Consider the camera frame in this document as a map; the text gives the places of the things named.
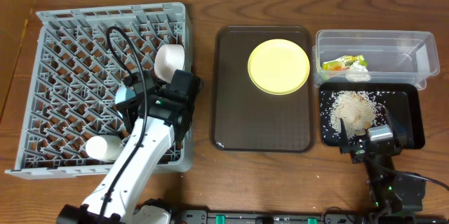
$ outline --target plastic tray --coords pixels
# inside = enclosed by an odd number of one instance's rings
[[[251,52],[264,41],[295,42],[310,58],[303,27],[226,27],[217,35],[211,126],[219,150],[305,152],[314,144],[312,80],[287,95],[260,90],[248,74]]]
[[[363,54],[370,83],[412,84],[426,88],[426,79],[440,72],[434,35],[430,32],[387,30],[321,30],[316,34],[315,86],[346,80],[346,72],[323,70],[323,62]]]
[[[125,72],[106,49],[105,30],[124,28],[150,70],[164,44],[182,44],[186,70],[192,63],[192,24],[181,3],[112,6],[37,12],[43,23],[13,170],[25,178],[70,178],[107,173],[112,164],[91,159],[86,141],[96,135],[128,134],[114,109]],[[136,62],[124,40],[113,46],[131,69]],[[156,172],[183,172],[192,165],[192,129],[164,155]]]
[[[404,128],[407,136],[407,149],[420,149],[425,145],[424,127],[422,125],[420,98],[417,89],[411,84],[371,84],[371,83],[324,83],[319,88],[321,139],[329,146],[338,147],[340,136],[330,125],[329,109],[335,101],[333,93],[339,91],[366,91],[370,98],[382,103],[391,113],[394,120]],[[381,117],[376,121],[378,126],[386,124],[386,113],[382,108]],[[349,144],[361,139],[356,136]]]

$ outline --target brown tray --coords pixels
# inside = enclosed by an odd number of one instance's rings
[[[248,75],[251,52],[270,39],[295,42],[311,62],[311,37],[303,27],[226,27],[217,36],[211,140],[219,150],[304,152],[313,146],[311,76],[294,93],[272,95]]]

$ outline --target wooden table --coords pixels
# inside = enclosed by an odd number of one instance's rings
[[[227,25],[303,25],[320,29],[421,30],[435,35],[441,72],[420,92],[427,144],[394,157],[398,170],[449,183],[449,0],[36,0],[33,11],[179,1],[194,24],[194,71],[205,81],[194,115],[194,165],[151,178],[141,195],[177,206],[222,211],[322,213],[329,206],[374,207],[366,171],[319,140],[306,154],[221,152],[210,144],[215,35]],[[32,14],[0,124],[0,169],[12,169],[41,23]],[[21,180],[0,175],[0,223],[52,223],[80,205],[102,180],[84,176]],[[428,184],[423,215],[449,218],[449,192]]]

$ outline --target cable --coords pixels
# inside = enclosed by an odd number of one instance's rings
[[[128,45],[130,46],[131,50],[134,53],[135,59],[137,60],[137,64],[139,64],[139,60],[137,57],[137,54],[134,51],[134,47],[131,45],[131,42],[128,38],[128,36],[125,34],[125,32],[118,28],[118,27],[110,27],[106,30],[106,42],[107,42],[107,46],[109,47],[109,49],[111,50],[112,56],[114,56],[115,60],[117,61],[117,63],[120,65],[120,67],[125,70],[128,75],[130,76],[132,73],[131,71],[126,67],[126,65],[120,60],[120,58],[118,57],[118,55],[115,53],[115,50],[112,48],[112,44],[111,44],[111,32],[112,30],[116,30],[117,32],[119,32],[119,34],[121,34],[121,36],[124,37],[124,39],[126,40],[126,42],[128,42]]]
[[[119,60],[119,57],[116,55],[114,49],[111,46],[111,40],[110,40],[109,36],[110,36],[112,30],[116,30],[125,39],[125,41],[130,46],[131,51],[133,52],[133,55],[135,56],[135,61],[136,61],[137,65],[138,65],[140,77],[142,78],[142,85],[143,85],[143,89],[144,89],[143,97],[144,97],[144,102],[145,102],[144,103],[144,109],[145,110],[144,110],[144,117],[143,117],[142,132],[140,133],[139,140],[138,140],[137,144],[135,145],[134,150],[131,152],[131,154],[129,155],[129,157],[125,161],[125,163],[123,163],[123,166],[120,168],[119,172],[117,173],[117,175],[113,179],[111,185],[109,186],[109,189],[105,193],[105,198],[104,198],[103,203],[101,205],[100,214],[98,216],[99,220],[101,220],[101,218],[103,218],[103,216],[105,215],[106,205],[109,202],[109,200],[111,199],[111,193],[114,191],[114,187],[117,184],[117,182],[119,181],[121,174],[125,171],[127,165],[129,164],[129,162],[134,157],[135,153],[139,150],[139,148],[140,148],[140,146],[142,144],[142,141],[143,141],[143,138],[144,138],[144,135],[145,135],[145,130],[147,128],[147,117],[148,117],[148,107],[147,107],[148,106],[148,103],[147,103],[148,97],[147,97],[147,92],[146,92],[147,84],[145,83],[145,76],[143,74],[142,66],[139,63],[139,58],[137,56],[137,53],[135,52],[134,47],[133,47],[130,39],[128,38],[128,36],[126,36],[126,33],[122,29],[120,29],[118,27],[110,27],[110,28],[107,29],[107,31],[106,31],[106,41],[107,41],[107,44],[109,46],[109,49],[111,50],[112,55],[117,59],[118,63],[123,67],[124,70],[126,70],[129,73],[129,75],[131,74],[131,71],[122,63],[121,60]]]
[[[321,215],[321,222],[322,222],[322,223],[326,223],[326,213],[327,213],[329,210],[331,210],[331,209],[338,209],[338,210],[340,210],[340,211],[343,211],[343,209],[341,209],[341,208],[338,207],[338,206],[331,206],[331,207],[328,207],[328,208],[324,211],[323,215]],[[354,224],[353,220],[351,220],[347,214],[344,213],[344,215],[346,216],[346,218],[349,220],[350,223]]]
[[[449,191],[449,185],[446,185],[445,183],[440,182],[440,181],[438,181],[438,180],[436,180],[436,179],[428,178],[428,177],[421,176],[421,175],[417,175],[417,174],[407,173],[407,172],[404,172],[404,171],[395,171],[395,170],[393,170],[393,169],[389,169],[389,168],[387,168],[387,167],[383,167],[382,165],[375,163],[375,162],[374,162],[371,158],[369,158],[369,157],[367,158],[367,160],[368,160],[373,166],[376,166],[377,168],[382,169],[382,170],[384,170],[384,171],[386,171],[386,172],[388,172],[388,173],[392,173],[392,174],[396,174],[396,175],[401,175],[401,176],[409,176],[409,177],[412,177],[412,178],[417,178],[417,179],[420,179],[420,180],[429,181],[429,182],[432,182],[432,183],[434,183],[434,184],[440,185],[440,186],[444,187],[446,190]]]

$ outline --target green switch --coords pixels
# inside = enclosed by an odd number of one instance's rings
[[[216,224],[225,224],[226,223],[226,218],[225,216],[217,216],[215,217],[216,219]]]
[[[316,221],[316,219],[314,218],[308,218],[307,219],[307,224],[317,224],[318,222]]]

